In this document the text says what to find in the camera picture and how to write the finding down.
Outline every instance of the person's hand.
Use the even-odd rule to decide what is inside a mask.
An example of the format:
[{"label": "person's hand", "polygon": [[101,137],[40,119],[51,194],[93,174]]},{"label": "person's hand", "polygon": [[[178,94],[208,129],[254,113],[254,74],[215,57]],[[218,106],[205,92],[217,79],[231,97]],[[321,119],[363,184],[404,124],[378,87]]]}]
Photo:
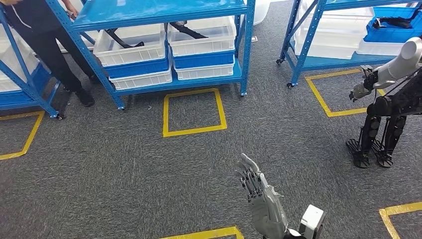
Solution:
[{"label": "person's hand", "polygon": [[65,7],[68,11],[70,11],[75,17],[78,16],[79,12],[76,10],[76,8],[70,3],[70,1],[65,2]]},{"label": "person's hand", "polygon": [[3,3],[6,6],[16,4],[20,1],[22,1],[22,0],[0,0],[0,2]]}]

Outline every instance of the humanoid robot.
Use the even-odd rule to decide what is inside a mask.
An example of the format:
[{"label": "humanoid robot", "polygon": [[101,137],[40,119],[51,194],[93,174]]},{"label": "humanoid robot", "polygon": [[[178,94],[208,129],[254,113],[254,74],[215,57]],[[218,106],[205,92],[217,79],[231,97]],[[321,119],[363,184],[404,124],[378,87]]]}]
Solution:
[{"label": "humanoid robot", "polygon": [[309,205],[302,217],[299,232],[289,229],[286,214],[280,204],[280,194],[267,183],[258,165],[246,156],[241,155],[237,163],[240,171],[236,175],[248,191],[248,203],[252,213],[255,229],[263,235],[263,239],[318,239],[325,219],[325,212]]},{"label": "humanoid robot", "polygon": [[[359,168],[369,167],[369,152],[372,150],[382,167],[393,166],[391,155],[399,141],[408,115],[422,113],[422,39],[413,37],[401,49],[400,54],[387,64],[372,69],[362,66],[365,80],[350,92],[354,102],[371,94],[374,89],[384,89],[403,77],[401,83],[385,96],[376,97],[367,108],[365,125],[361,128],[358,140],[349,139],[346,143],[353,155],[353,164]],[[390,94],[400,85],[403,87]],[[381,117],[387,117],[381,141],[376,139]]]}]

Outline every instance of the robot leg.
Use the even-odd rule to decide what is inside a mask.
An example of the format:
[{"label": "robot leg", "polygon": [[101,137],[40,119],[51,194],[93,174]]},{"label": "robot leg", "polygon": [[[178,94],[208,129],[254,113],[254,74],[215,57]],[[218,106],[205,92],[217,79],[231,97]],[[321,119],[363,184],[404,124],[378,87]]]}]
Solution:
[{"label": "robot leg", "polygon": [[359,140],[349,139],[346,143],[353,156],[353,164],[358,168],[369,167],[369,151],[380,127],[381,117],[368,114],[365,125],[360,130]]},{"label": "robot leg", "polygon": [[391,155],[399,141],[400,135],[406,124],[406,116],[392,116],[387,119],[381,141],[376,140],[372,150],[380,166],[389,168],[393,166]]}]

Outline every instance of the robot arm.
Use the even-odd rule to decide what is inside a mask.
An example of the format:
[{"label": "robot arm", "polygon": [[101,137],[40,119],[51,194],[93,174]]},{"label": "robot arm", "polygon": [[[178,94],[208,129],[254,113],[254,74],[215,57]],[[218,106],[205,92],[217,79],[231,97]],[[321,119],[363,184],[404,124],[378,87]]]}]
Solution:
[{"label": "robot arm", "polygon": [[309,205],[301,220],[299,232],[287,228],[286,214],[274,187],[267,183],[258,165],[245,154],[237,163],[240,182],[248,191],[248,203],[255,229],[264,239],[318,239],[325,212]]},{"label": "robot arm", "polygon": [[422,39],[412,37],[402,47],[400,54],[390,62],[374,70],[363,66],[365,80],[350,92],[350,99],[356,101],[371,94],[373,89],[384,89],[422,66]]}]

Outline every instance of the blue metal shelf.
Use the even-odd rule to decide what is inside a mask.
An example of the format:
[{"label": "blue metal shelf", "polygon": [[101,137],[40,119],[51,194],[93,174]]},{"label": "blue metal shelf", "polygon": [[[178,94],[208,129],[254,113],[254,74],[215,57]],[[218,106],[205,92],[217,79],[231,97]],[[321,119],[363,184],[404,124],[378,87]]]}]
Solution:
[{"label": "blue metal shelf", "polygon": [[40,106],[49,113],[50,117],[56,118],[58,116],[58,112],[51,107],[50,104],[60,85],[60,82],[56,81],[56,84],[50,92],[48,98],[46,100],[43,99],[41,95],[51,78],[50,73],[47,72],[41,64],[38,64],[32,73],[28,71],[15,38],[10,31],[9,25],[7,24],[3,7],[1,5],[0,24],[4,27],[4,31],[10,41],[11,47],[16,54],[19,65],[22,68],[25,78],[27,79],[27,82],[24,82],[3,61],[0,60],[0,71],[3,71],[9,79],[21,88],[19,91],[0,92],[0,110]]},{"label": "blue metal shelf", "polygon": [[[240,94],[246,95],[247,76],[249,71],[249,58],[251,51],[252,26],[255,13],[255,0],[88,0],[85,2],[81,13],[75,22],[71,22],[57,0],[46,0],[54,14],[62,23],[73,42],[92,67],[104,88],[108,91],[117,108],[124,109],[120,99],[122,95],[138,94],[145,92],[182,89],[190,87],[211,86],[226,83],[240,83]],[[243,23],[240,24],[240,15],[243,14]],[[86,45],[81,40],[80,32],[87,30],[100,30],[136,26],[153,23],[166,23],[180,20],[192,20],[219,16],[234,15],[236,25],[235,56],[237,57],[240,41],[244,34],[244,48],[242,68],[236,60],[234,76],[217,77],[198,80],[174,81],[169,84],[149,86],[128,90],[116,91],[103,69]]]},{"label": "blue metal shelf", "polygon": [[[343,59],[332,59],[332,58],[323,58],[323,57],[309,57],[308,52],[311,46],[312,40],[314,38],[319,20],[321,19],[324,11],[330,10],[340,10],[348,8],[358,8],[358,7],[370,7],[377,5],[389,5],[397,3],[411,3],[417,2],[415,0],[314,0],[313,3],[309,6],[309,9],[306,10],[302,18],[298,19],[298,23],[295,25],[295,21],[298,14],[298,9],[300,8],[301,0],[294,0],[292,11],[290,13],[290,19],[287,26],[286,35],[282,45],[280,58],[277,60],[278,64],[281,64],[283,61],[287,60],[289,66],[293,70],[292,80],[288,84],[288,87],[295,86],[298,84],[298,79],[300,74],[303,71],[310,70],[322,70],[329,68],[341,68],[341,67],[352,67],[359,65],[370,65],[370,64],[383,64],[391,59],[394,56],[377,56],[377,55],[359,55],[354,54],[350,60]],[[294,64],[290,55],[288,54],[289,48],[293,49],[292,37],[300,25],[305,21],[306,17],[314,10],[314,16],[312,17],[311,24],[309,26],[308,34],[305,38],[305,44],[303,45],[301,54],[296,57],[296,64]]]},{"label": "blue metal shelf", "polygon": [[325,11],[417,2],[415,0],[327,0]]},{"label": "blue metal shelf", "polygon": [[155,92],[155,91],[167,91],[191,87],[202,87],[202,86],[212,86],[212,85],[222,85],[229,83],[240,83],[242,80],[242,69],[240,67],[239,61],[236,59],[233,67],[232,76],[223,76],[223,77],[212,77],[212,78],[203,78],[203,79],[194,79],[194,80],[178,80],[176,72],[173,71],[173,81],[171,83],[139,87],[127,90],[115,91],[116,94],[120,96],[124,95],[133,95],[139,93]]},{"label": "blue metal shelf", "polygon": [[[41,64],[38,64],[37,68],[32,72],[31,77],[34,82],[36,93],[41,95],[51,79],[50,73],[45,70]],[[46,100],[48,104],[53,100],[59,85],[60,82],[56,81],[55,86]],[[0,92],[0,110],[11,110],[39,105],[39,102],[31,98],[24,90]]]},{"label": "blue metal shelf", "polygon": [[73,23],[78,31],[247,13],[243,0],[89,0]]}]

